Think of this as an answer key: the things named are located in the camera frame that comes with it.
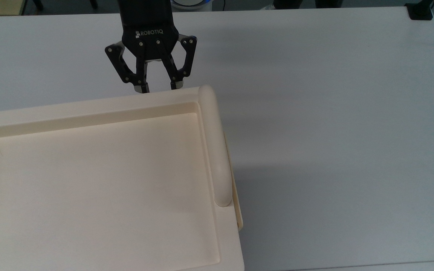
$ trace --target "floor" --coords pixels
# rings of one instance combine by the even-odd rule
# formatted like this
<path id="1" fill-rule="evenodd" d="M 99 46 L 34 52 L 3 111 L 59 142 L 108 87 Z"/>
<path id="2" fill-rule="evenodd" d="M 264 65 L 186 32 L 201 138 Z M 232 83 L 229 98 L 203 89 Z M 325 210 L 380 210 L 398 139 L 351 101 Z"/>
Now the floor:
<path id="1" fill-rule="evenodd" d="M 91 14 L 91 13 L 118 13 L 116 0 L 97 0 L 98 9 L 93 10 L 89 0 L 41 0 L 44 10 L 38 12 L 32 0 L 28 0 L 24 10 L 25 15 L 42 14 Z M 222 11 L 226 2 L 226 11 L 238 10 L 258 10 L 265 5 L 272 3 L 272 0 L 214 0 L 212 9 Z M 416 3 L 418 0 L 344 0 L 345 8 L 351 7 L 385 7 L 403 6 L 406 2 Z M 303 9 L 315 8 L 314 0 L 304 0 L 301 7 Z"/>

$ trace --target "tray bottom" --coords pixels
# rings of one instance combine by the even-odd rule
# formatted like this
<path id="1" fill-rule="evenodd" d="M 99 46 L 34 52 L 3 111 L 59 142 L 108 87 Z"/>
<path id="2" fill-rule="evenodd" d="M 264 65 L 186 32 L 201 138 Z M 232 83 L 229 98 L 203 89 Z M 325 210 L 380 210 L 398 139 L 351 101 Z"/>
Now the tray bottom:
<path id="1" fill-rule="evenodd" d="M 0 270 L 219 262 L 196 113 L 0 138 Z"/>

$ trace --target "tray handle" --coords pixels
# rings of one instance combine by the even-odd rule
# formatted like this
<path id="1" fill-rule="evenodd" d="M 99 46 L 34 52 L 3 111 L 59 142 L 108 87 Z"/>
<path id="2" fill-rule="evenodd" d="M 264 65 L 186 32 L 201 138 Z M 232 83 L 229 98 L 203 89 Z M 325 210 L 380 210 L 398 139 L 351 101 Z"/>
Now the tray handle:
<path id="1" fill-rule="evenodd" d="M 199 104 L 214 187 L 214 201 L 220 207 L 232 201 L 232 175 L 227 146 L 219 117 L 217 97 L 211 86 L 199 88 Z"/>

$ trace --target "white table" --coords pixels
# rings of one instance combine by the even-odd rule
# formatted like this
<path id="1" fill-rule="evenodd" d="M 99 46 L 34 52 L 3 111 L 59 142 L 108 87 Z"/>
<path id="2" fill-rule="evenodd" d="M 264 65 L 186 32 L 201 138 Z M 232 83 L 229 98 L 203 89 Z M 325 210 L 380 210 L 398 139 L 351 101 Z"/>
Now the white table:
<path id="1" fill-rule="evenodd" d="M 434 271 L 434 262 L 325 268 L 319 271 Z"/>
<path id="2" fill-rule="evenodd" d="M 434 260 L 434 20 L 404 7 L 175 14 L 217 91 L 246 269 Z M 134 94 L 117 14 L 0 17 L 0 110 Z M 176 52 L 177 63 L 183 55 Z M 169 89 L 162 63 L 150 90 Z"/>

